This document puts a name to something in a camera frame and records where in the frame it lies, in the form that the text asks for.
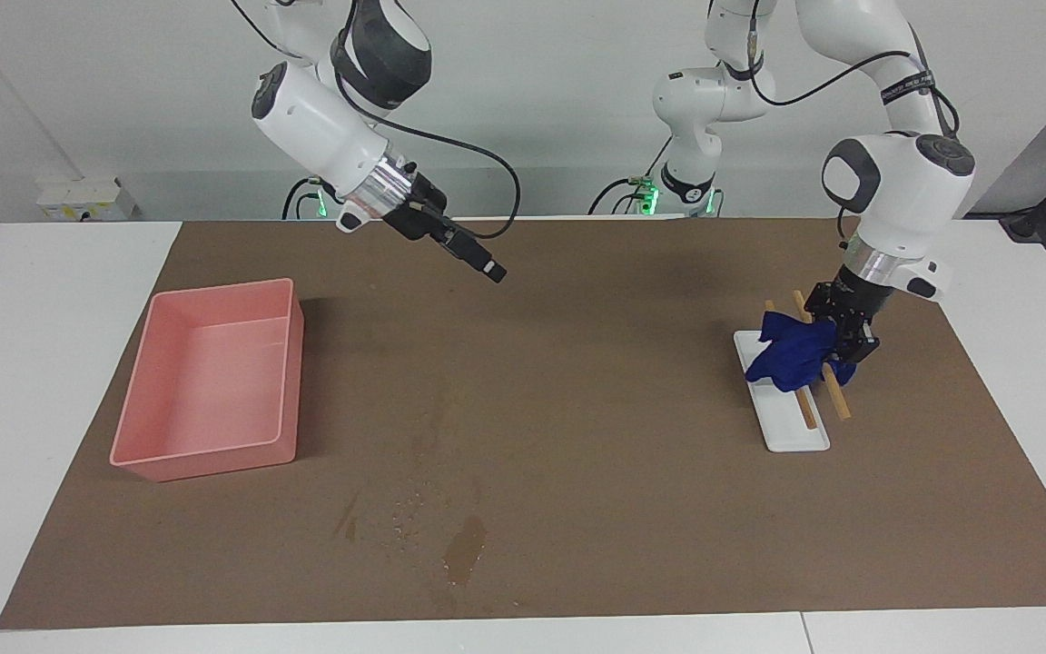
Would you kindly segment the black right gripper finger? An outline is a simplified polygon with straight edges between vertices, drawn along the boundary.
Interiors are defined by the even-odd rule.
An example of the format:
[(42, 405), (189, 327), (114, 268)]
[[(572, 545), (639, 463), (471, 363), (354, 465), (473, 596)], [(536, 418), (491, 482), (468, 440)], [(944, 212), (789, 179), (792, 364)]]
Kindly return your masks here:
[(476, 270), (495, 284), (501, 281), (501, 265), (478, 239), (441, 239), (439, 244), (452, 256), (465, 263), (470, 269)]
[(449, 229), (449, 252), (487, 278), (505, 278), (507, 270), (491, 256), (478, 236), (462, 228)]

